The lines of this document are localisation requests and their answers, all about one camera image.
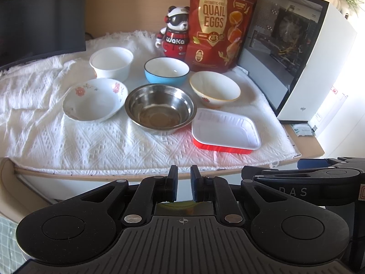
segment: pink flower pattern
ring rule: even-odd
[[[83,87],[77,87],[76,88],[76,95],[79,97],[82,97],[85,94],[85,89]]]
[[[113,92],[114,93],[119,93],[119,88],[120,88],[120,84],[116,82],[114,87],[113,87]]]

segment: sunglasses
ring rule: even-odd
[[[177,15],[171,16],[170,19],[169,19],[169,22],[173,26],[178,26],[183,21],[188,21],[188,18],[189,18],[188,14],[177,14]]]

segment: blue bowl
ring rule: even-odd
[[[150,83],[180,86],[187,79],[189,71],[187,64],[174,58],[154,58],[145,63],[145,75]]]

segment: floral bowl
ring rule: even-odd
[[[63,112],[75,121],[105,121],[118,112],[128,96],[126,86],[111,78],[96,78],[72,87]]]
[[[213,109],[236,101],[241,95],[241,89],[237,83],[216,72],[197,72],[191,76],[190,85],[200,97],[202,104]]]

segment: bowl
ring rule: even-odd
[[[72,87],[62,104],[75,121],[105,121],[124,105],[128,90],[120,81],[96,78]]]
[[[125,100],[130,119],[153,135],[169,135],[191,123],[196,105],[181,89],[147,84],[133,90]]]
[[[219,108],[237,100],[241,89],[231,78],[210,71],[200,71],[190,78],[190,85],[209,108]]]
[[[183,61],[174,58],[154,58],[145,63],[145,75],[149,83],[182,85],[190,69]]]
[[[107,47],[90,57],[90,65],[97,78],[112,78],[123,82],[128,78],[133,58],[133,53],[126,48]]]

